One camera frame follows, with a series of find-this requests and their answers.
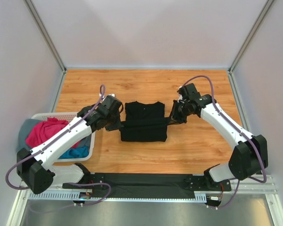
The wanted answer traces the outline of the black t-shirt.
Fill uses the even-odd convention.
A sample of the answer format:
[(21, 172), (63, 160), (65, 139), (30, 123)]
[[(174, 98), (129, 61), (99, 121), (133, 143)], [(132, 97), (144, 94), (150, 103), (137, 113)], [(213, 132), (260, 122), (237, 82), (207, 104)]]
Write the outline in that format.
[(125, 121), (119, 129), (123, 142), (165, 142), (169, 118), (165, 104), (125, 103)]

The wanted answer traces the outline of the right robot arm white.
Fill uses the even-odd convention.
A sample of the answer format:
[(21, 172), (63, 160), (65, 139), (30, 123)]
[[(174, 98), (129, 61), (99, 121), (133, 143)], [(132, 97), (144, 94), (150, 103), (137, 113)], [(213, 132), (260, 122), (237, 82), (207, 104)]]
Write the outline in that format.
[(169, 125), (183, 124), (190, 115), (196, 115), (209, 123), (229, 144), (233, 152), (229, 162), (207, 169), (203, 185), (214, 190), (221, 181), (228, 179), (252, 178), (262, 172), (266, 181), (265, 169), (268, 166), (267, 140), (262, 135), (253, 135), (231, 117), (210, 95), (201, 95), (193, 83), (178, 89), (179, 98), (173, 101), (168, 117)]

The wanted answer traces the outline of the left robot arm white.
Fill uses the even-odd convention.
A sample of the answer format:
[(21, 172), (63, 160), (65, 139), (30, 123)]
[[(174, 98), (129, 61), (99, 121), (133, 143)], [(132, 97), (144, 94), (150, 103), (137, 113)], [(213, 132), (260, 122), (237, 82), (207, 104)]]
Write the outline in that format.
[(77, 164), (54, 166), (56, 160), (81, 139), (105, 128), (115, 130), (120, 125), (120, 108), (123, 104), (113, 95), (108, 95), (101, 103), (84, 107), (65, 128), (48, 141), (28, 151), (17, 153), (17, 174), (34, 193), (40, 194), (50, 186), (74, 183), (85, 189), (90, 177)]

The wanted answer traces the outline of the white plastic laundry basket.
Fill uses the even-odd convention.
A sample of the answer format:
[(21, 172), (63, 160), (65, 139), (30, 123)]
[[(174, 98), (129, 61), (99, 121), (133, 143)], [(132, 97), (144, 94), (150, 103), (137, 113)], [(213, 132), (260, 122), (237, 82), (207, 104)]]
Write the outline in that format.
[[(32, 119), (45, 121), (47, 118), (57, 118), (59, 120), (66, 120), (70, 122), (76, 116), (76, 112), (66, 112), (66, 113), (38, 113), (35, 114)], [(76, 158), (76, 159), (59, 159), (56, 162), (72, 162), (72, 161), (86, 161), (92, 156), (92, 150), (94, 148), (95, 142), (95, 133), (92, 133), (88, 137), (85, 137), (78, 143), (78, 147), (87, 146), (89, 148), (89, 154), (85, 158)]]

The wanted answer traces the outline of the blue t-shirt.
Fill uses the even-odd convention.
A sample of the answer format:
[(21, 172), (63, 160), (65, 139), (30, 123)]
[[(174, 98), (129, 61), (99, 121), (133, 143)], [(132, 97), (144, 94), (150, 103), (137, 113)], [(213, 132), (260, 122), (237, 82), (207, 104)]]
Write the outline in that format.
[(76, 158), (85, 158), (89, 154), (89, 148), (87, 146), (79, 148), (71, 148), (64, 152), (59, 159), (76, 159)]

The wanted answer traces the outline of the pink t-shirt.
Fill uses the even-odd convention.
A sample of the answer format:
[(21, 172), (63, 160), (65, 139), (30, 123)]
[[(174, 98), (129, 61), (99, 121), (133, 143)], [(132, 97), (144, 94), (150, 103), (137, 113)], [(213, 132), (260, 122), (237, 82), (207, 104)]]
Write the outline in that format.
[(32, 119), (29, 122), (33, 126), (25, 139), (25, 143), (31, 148), (46, 142), (69, 124), (68, 121), (59, 120), (55, 117), (47, 118), (45, 121)]

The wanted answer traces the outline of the black base mat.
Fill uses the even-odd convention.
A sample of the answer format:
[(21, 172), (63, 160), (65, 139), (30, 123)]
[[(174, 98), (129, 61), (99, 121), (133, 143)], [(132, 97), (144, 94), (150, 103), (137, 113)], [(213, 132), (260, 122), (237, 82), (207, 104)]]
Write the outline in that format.
[(209, 182), (192, 174), (95, 173), (91, 182), (111, 186), (109, 198), (190, 199), (195, 191), (231, 191), (229, 180)]

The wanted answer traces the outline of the grey t-shirt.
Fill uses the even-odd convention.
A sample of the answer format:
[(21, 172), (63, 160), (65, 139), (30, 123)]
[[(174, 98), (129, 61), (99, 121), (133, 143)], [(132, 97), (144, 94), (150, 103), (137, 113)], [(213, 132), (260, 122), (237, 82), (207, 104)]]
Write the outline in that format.
[(23, 148), (26, 150), (30, 150), (32, 148), (26, 143), (26, 139), (33, 130), (34, 126), (37, 125), (39, 122), (40, 120), (36, 119), (27, 119), (24, 121), (18, 133), (16, 152), (20, 151)]

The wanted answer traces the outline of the aluminium frame post left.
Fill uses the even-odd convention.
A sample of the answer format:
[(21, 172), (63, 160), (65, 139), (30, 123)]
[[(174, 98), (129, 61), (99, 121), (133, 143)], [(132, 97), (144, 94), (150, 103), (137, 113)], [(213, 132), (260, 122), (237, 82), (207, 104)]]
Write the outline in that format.
[(32, 0), (23, 0), (25, 3), (26, 7), (28, 8), (28, 11), (30, 12), (33, 20), (35, 21), (42, 37), (44, 38), (48, 48), (50, 49), (54, 59), (56, 60), (57, 64), (59, 65), (60, 69), (62, 70), (63, 73), (66, 72), (67, 67), (65, 66), (60, 54), (58, 53), (52, 39), (50, 38), (50, 35), (37, 11), (36, 6), (34, 5)]

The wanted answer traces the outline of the aluminium frame post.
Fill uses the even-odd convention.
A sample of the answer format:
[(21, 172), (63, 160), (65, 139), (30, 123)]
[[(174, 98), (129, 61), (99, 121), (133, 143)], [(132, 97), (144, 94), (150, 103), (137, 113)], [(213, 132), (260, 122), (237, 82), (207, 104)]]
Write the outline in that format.
[(52, 39), (50, 38), (50, 35), (37, 11), (36, 6), (34, 5), (32, 0), (23, 0), (25, 3), (26, 7), (28, 8), (28, 11), (30, 12), (33, 20), (35, 21), (42, 37), (44, 38), (48, 48), (50, 49), (54, 59), (56, 60), (57, 64), (59, 65), (60, 69), (62, 70), (63, 73), (66, 72), (67, 67), (65, 66), (60, 54), (58, 53)]
[(238, 63), (242, 59), (243, 55), (245, 54), (247, 48), (251, 44), (252, 40), (256, 36), (258, 30), (260, 29), (261, 25), (263, 24), (269, 10), (272, 8), (276, 1), (275, 0), (266, 0), (259, 15), (257, 16), (253, 26), (251, 27), (250, 31), (248, 32), (243, 44), (241, 45), (236, 57), (234, 58), (231, 66), (228, 69), (228, 72), (232, 74), (237, 67)]

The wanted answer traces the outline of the aluminium frame post right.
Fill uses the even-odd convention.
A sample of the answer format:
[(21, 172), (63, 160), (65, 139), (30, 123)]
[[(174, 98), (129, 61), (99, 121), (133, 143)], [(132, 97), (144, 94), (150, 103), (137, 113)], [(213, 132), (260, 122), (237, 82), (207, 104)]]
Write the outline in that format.
[(272, 8), (276, 1), (275, 0), (266, 0), (259, 15), (257, 16), (253, 26), (251, 27), (250, 31), (248, 32), (243, 44), (241, 45), (236, 57), (234, 58), (231, 66), (228, 69), (228, 72), (232, 74), (237, 67), (238, 63), (242, 59), (243, 55), (245, 54), (247, 48), (251, 44), (252, 40), (256, 36), (258, 30), (260, 29), (261, 25), (263, 24), (269, 10)]

